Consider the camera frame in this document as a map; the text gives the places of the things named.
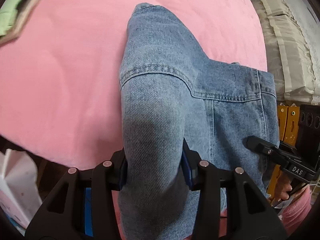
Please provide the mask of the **person's right hand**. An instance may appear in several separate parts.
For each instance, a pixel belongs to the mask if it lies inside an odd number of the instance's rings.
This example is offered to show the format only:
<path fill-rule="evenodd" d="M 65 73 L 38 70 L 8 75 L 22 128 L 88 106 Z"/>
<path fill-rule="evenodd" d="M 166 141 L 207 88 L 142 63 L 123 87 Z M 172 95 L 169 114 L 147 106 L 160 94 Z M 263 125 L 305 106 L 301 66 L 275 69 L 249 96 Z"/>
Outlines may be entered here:
<path fill-rule="evenodd" d="M 280 201 L 289 199 L 289 192 L 292 191 L 291 181 L 292 179 L 287 173 L 281 173 L 274 189 L 274 200 Z"/>

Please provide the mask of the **pink sleeve right forearm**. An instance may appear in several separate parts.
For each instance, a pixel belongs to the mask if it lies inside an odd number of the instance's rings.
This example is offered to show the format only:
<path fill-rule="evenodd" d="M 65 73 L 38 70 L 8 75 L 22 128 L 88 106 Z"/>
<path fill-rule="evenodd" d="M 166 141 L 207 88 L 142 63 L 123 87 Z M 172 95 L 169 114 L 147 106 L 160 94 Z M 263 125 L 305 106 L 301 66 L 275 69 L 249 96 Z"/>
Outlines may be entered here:
<path fill-rule="evenodd" d="M 288 235 L 291 235 L 306 218 L 311 210 L 311 191 L 307 186 L 298 199 L 286 207 L 281 214 L 282 223 Z"/>

